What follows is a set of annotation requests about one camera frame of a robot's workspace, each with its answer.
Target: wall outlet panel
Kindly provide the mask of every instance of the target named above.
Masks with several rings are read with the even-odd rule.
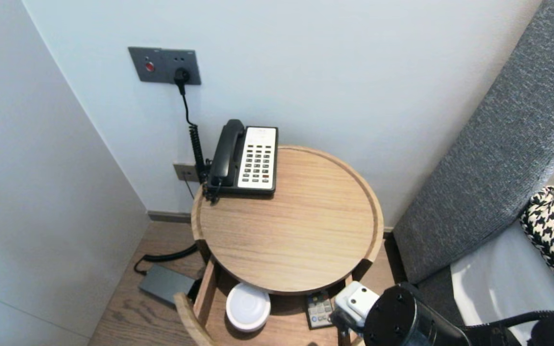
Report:
[[[198,173],[196,173],[196,166],[193,164],[175,163],[173,166],[178,180],[187,180],[188,182],[197,183],[200,182],[200,179],[198,179]]]
[[[196,51],[189,49],[162,49],[128,47],[138,78],[143,82],[174,84],[174,72],[177,68],[189,71],[186,85],[200,85],[200,71]],[[147,68],[151,63],[153,70]]]

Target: gray switch plate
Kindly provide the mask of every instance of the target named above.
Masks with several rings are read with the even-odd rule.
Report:
[[[143,82],[174,84],[174,72],[177,68],[189,71],[187,85],[200,85],[200,72],[196,51],[189,49],[161,49],[128,47],[129,54],[136,67],[138,77]],[[151,72],[147,64],[151,63],[154,70]]]

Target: white wall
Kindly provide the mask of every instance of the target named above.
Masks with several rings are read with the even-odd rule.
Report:
[[[0,345],[86,344],[145,211],[22,3],[0,0]]]
[[[212,157],[222,125],[276,125],[340,157],[387,226],[453,142],[541,0],[24,0],[149,210],[188,212],[193,162],[176,87],[141,83],[127,46],[196,49],[191,117]]]

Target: wooden floor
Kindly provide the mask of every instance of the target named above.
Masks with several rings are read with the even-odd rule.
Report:
[[[183,250],[192,243],[189,224],[152,222],[127,266],[89,345],[194,346],[175,309],[141,292],[138,285],[143,276],[133,270],[134,263],[143,254],[172,253]],[[161,264],[193,278],[201,278],[204,271],[204,262],[197,252],[187,258]],[[143,263],[141,269],[148,269],[150,266],[151,263]],[[378,294],[394,285],[383,247],[361,282]]]

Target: white bed sheet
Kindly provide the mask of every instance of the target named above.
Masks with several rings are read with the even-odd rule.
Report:
[[[554,310],[553,272],[519,222],[455,261],[450,270],[454,299],[468,326],[535,310]],[[526,345],[534,324],[521,324],[510,331]]]

